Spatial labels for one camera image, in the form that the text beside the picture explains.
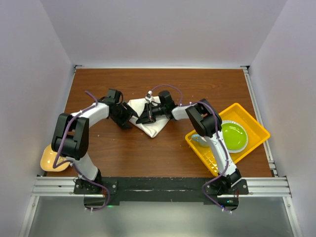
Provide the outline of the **white cloth napkin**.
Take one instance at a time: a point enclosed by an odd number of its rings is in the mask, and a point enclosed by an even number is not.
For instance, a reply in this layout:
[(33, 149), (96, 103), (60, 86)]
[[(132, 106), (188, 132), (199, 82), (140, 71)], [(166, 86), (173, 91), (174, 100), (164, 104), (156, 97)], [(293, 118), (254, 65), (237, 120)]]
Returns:
[[(145, 104), (147, 101), (144, 98), (141, 99), (132, 99), (128, 101), (128, 105), (137, 113), (137, 115), (140, 117)], [(166, 116), (158, 116), (156, 118), (156, 122), (150, 123), (150, 124), (137, 124), (137, 117), (133, 116), (129, 122), (132, 123), (134, 126), (139, 128), (140, 130), (144, 131), (149, 137), (155, 138), (162, 129), (167, 125), (169, 120), (166, 118)]]

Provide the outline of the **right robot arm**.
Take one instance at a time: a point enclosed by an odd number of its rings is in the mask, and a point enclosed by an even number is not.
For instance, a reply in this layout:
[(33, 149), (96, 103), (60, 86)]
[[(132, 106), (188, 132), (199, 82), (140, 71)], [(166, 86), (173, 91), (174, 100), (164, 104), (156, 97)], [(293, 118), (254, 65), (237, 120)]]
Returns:
[(169, 120), (189, 119), (197, 134), (207, 142), (217, 164), (218, 176), (209, 183), (214, 182), (226, 194), (235, 191), (237, 183), (241, 180), (241, 174), (225, 145), (222, 119), (219, 114), (205, 99), (179, 106), (175, 104), (167, 90), (161, 91), (158, 98), (159, 102), (155, 102), (152, 99), (152, 92), (147, 93), (144, 109), (138, 116), (136, 124), (152, 124), (159, 116), (165, 116)]

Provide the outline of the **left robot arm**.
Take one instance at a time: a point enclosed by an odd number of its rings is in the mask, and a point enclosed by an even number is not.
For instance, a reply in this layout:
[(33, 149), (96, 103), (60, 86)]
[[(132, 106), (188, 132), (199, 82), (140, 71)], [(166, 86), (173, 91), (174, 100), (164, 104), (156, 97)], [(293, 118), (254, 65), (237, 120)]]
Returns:
[(85, 180), (85, 188), (92, 194), (102, 189), (102, 175), (88, 155), (89, 129), (104, 119), (112, 119), (121, 129), (130, 129), (128, 124), (137, 112), (124, 100), (123, 93), (109, 89), (106, 96), (97, 99), (86, 91), (94, 102), (85, 109), (67, 114), (62, 113), (57, 119), (51, 148), (56, 152), (52, 167), (54, 169), (65, 163), (71, 164)]

